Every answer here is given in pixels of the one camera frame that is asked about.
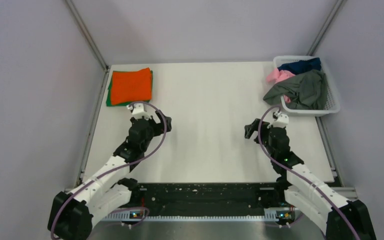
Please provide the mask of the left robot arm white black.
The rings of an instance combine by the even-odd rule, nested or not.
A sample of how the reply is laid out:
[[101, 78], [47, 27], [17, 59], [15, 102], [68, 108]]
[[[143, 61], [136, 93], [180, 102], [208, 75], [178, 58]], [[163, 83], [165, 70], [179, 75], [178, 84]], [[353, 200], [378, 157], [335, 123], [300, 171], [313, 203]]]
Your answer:
[[172, 119], [157, 110], [152, 116], [132, 117], [125, 141], [90, 178], [52, 201], [47, 228], [53, 240], [86, 240], [108, 214], [140, 202], [138, 182], [127, 175], [143, 160], [153, 138], [172, 130]]

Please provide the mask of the grey t shirt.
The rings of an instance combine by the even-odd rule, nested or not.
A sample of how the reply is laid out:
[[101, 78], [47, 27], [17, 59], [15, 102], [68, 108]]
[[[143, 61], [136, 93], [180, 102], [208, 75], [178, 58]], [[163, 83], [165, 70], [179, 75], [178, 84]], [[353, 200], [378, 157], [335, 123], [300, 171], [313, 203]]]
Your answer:
[[313, 69], [272, 86], [263, 100], [269, 105], [279, 105], [284, 97], [289, 98], [285, 105], [293, 110], [323, 110], [328, 95], [327, 76]]

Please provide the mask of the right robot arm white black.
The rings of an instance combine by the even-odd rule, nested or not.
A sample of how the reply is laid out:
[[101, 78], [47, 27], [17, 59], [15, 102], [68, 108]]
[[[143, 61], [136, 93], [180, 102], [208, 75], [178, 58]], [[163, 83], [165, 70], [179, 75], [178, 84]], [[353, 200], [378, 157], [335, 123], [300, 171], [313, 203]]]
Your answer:
[[290, 147], [286, 127], [255, 119], [244, 127], [245, 139], [254, 141], [270, 159], [280, 177], [273, 200], [297, 207], [327, 240], [375, 240], [369, 210], [361, 200], [350, 200], [316, 177]]

